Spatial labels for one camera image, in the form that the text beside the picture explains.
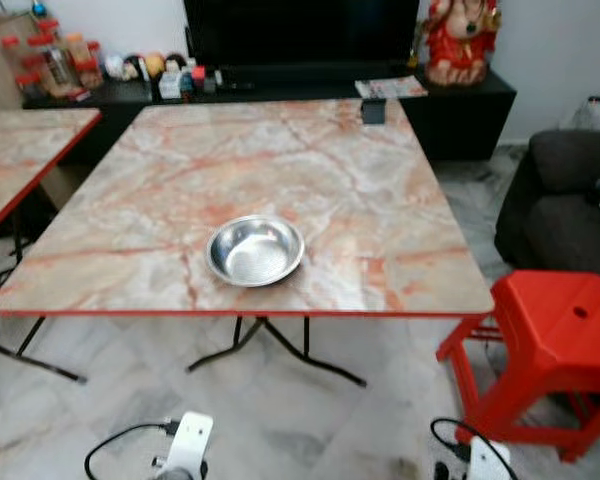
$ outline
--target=white wall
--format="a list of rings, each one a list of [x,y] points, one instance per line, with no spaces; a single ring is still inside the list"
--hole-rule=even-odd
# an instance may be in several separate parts
[[[4,0],[29,8],[29,0]],[[81,31],[106,53],[185,53],[182,0],[47,0],[63,30]],[[501,0],[504,25],[493,68],[518,90],[502,140],[551,128],[600,94],[600,0]],[[429,0],[421,0],[426,16]]]

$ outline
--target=red plastic stool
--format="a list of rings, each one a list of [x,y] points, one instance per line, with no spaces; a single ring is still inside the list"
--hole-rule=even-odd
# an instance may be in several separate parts
[[[440,345],[438,361],[451,357],[465,422],[502,442],[557,446],[573,462],[600,436],[600,276],[589,273],[516,271],[491,289],[495,327],[465,320]],[[479,397],[464,339],[504,341],[506,371]],[[514,422],[548,393],[566,392],[580,420],[578,430],[537,428]],[[581,393],[586,408],[575,401]]]

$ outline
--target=tv screen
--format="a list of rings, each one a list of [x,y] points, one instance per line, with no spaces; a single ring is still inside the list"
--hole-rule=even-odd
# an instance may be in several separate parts
[[[205,65],[406,61],[418,0],[185,0]]]

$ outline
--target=sofa cushion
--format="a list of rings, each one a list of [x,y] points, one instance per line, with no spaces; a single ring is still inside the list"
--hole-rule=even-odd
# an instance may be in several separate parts
[[[600,208],[583,195],[550,195],[531,209],[524,233],[546,268],[600,274]]]
[[[529,150],[545,188],[555,193],[584,190],[600,178],[600,132],[554,130],[535,134]]]

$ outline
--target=red table edge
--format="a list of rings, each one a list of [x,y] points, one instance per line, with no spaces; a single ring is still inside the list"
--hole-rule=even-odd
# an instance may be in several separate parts
[[[0,309],[2,316],[72,316],[72,317],[205,317],[205,316],[244,316],[244,317],[366,317],[377,319],[391,318],[438,318],[446,320],[463,319],[463,320],[481,320],[493,313],[493,310],[486,312],[365,312],[365,311],[329,311],[329,310],[11,310]]]
[[[38,184],[42,181],[44,176],[49,173],[49,171],[55,167],[60,160],[64,158],[64,156],[69,153],[69,151],[78,143],[82,138],[89,133],[89,131],[100,121],[102,118],[102,112],[98,111],[96,116],[87,123],[82,130],[80,130],[65,147],[60,150],[60,152],[53,157],[53,159],[45,165],[45,167],[38,172],[38,174],[31,179],[29,183],[27,183],[17,195],[15,195],[9,203],[7,203],[2,210],[0,210],[0,222],[5,219],[9,213],[13,211],[14,208],[18,206],[18,204],[26,197],[31,190],[33,190]]]

